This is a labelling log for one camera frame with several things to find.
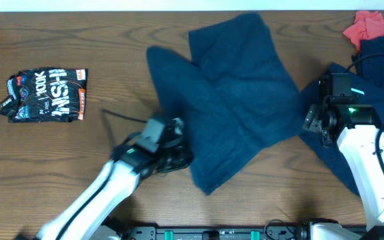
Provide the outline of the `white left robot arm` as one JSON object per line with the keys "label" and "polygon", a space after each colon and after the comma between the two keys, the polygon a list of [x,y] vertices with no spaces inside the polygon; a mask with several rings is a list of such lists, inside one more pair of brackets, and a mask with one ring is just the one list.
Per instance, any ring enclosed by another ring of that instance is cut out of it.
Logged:
{"label": "white left robot arm", "polygon": [[190,166],[193,154],[184,122],[153,115],[141,132],[113,148],[97,178],[56,219],[42,226],[37,239],[90,239],[102,222],[139,184],[153,174]]}

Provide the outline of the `teal blue shorts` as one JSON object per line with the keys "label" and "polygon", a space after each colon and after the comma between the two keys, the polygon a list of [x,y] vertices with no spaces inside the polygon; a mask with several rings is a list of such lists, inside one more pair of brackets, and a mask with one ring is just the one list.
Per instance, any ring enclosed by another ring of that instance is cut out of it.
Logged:
{"label": "teal blue shorts", "polygon": [[186,59],[152,46],[147,62],[162,109],[185,124],[193,181],[211,194],[262,149],[298,135],[303,102],[257,13],[190,31],[189,47]]}

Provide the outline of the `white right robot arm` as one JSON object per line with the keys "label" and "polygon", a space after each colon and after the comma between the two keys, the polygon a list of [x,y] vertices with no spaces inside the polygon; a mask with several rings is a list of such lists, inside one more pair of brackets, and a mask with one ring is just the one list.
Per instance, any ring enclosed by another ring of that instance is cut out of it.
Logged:
{"label": "white right robot arm", "polygon": [[384,224],[384,132],[374,107],[359,103],[360,91],[347,73],[317,80],[319,102],[310,106],[303,128],[335,146],[346,159],[365,210],[367,228]]}

